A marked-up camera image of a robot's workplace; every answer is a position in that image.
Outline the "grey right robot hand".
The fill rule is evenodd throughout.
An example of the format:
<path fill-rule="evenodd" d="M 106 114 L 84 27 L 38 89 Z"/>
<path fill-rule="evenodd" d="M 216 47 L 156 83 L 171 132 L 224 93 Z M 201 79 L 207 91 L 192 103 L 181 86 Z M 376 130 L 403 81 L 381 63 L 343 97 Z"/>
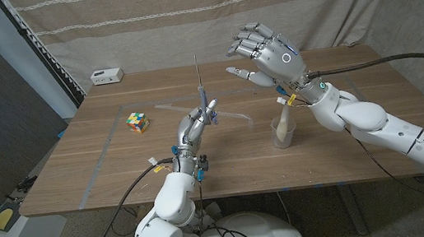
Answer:
<path fill-rule="evenodd" d="M 228 67 L 227 71 L 262 87 L 280 82 L 297 91 L 309 104 L 319 102 L 328 90 L 320 80 L 310 80 L 299 49 L 285 36 L 258 22 L 241 27 L 227 55 L 253 60 L 258 71 Z"/>

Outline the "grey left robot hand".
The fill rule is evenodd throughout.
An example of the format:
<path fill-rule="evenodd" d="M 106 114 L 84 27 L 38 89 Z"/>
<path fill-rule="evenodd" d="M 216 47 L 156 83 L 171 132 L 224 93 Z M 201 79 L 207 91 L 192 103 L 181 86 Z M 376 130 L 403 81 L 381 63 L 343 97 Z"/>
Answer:
<path fill-rule="evenodd" d="M 210 118 L 217 99 L 211 100 L 205 109 L 196 107 L 188 115 L 185 115 L 177 130 L 177 152 L 175 153 L 175 172 L 192 174 L 195 169 L 195 159 L 198 148 L 201 145 L 205 122 Z"/>

